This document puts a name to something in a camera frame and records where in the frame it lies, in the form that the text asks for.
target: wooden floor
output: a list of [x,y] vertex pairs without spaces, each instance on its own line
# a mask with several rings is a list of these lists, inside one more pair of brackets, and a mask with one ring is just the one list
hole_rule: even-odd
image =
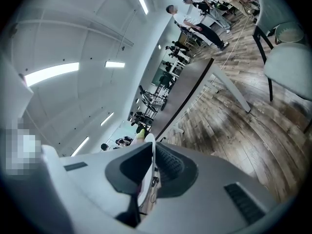
[[[222,67],[246,22],[239,12],[228,19],[239,20],[229,34],[217,25],[212,29],[230,46],[223,52],[215,45],[203,48],[193,61],[213,57]],[[281,202],[298,191],[308,169],[312,131],[303,134],[303,129],[312,117],[312,103],[274,82],[270,102],[268,80],[263,75],[253,30],[254,24],[248,21],[223,67],[251,111],[247,114],[216,78],[213,85],[219,92],[207,90],[179,121],[185,133],[171,130],[167,139],[168,143],[228,160],[266,186]],[[265,43],[263,46],[268,53],[269,47]]]

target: chair backrest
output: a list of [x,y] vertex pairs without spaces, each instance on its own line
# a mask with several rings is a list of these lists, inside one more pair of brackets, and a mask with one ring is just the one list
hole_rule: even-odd
[[289,21],[298,21],[284,0],[259,0],[260,14],[256,25],[264,32]]

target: white chair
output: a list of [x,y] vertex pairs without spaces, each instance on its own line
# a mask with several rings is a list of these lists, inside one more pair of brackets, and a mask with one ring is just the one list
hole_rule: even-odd
[[[253,32],[253,38],[264,61],[264,74],[268,77],[270,101],[273,100],[272,80],[297,94],[312,101],[312,52],[309,47],[299,43],[282,43],[273,48],[266,33],[276,26],[297,21],[294,13],[284,0],[259,0],[260,14]],[[260,43],[260,36],[272,49],[265,55]]]

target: black chair leg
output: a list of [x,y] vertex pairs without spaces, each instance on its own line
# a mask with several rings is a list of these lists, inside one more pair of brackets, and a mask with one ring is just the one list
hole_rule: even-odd
[[272,80],[268,78],[268,81],[269,81],[270,101],[272,101],[273,100]]
[[309,124],[307,125],[307,127],[303,130],[303,133],[305,134],[307,132],[307,130],[311,127],[312,124],[312,119],[310,120]]

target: white ceiling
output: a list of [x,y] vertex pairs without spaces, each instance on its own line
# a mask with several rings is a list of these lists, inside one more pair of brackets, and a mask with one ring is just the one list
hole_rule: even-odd
[[[99,150],[127,119],[157,43],[175,40],[170,36],[176,28],[162,36],[171,18],[164,8],[182,0],[145,1],[148,15],[138,0],[25,0],[2,36],[3,52],[24,75],[80,63],[77,72],[31,87],[34,96],[27,111],[44,142],[60,156],[71,155],[87,136],[79,153]],[[104,68],[106,60],[123,61],[126,67]],[[151,72],[146,79],[153,76]],[[114,116],[100,127],[111,112]]]

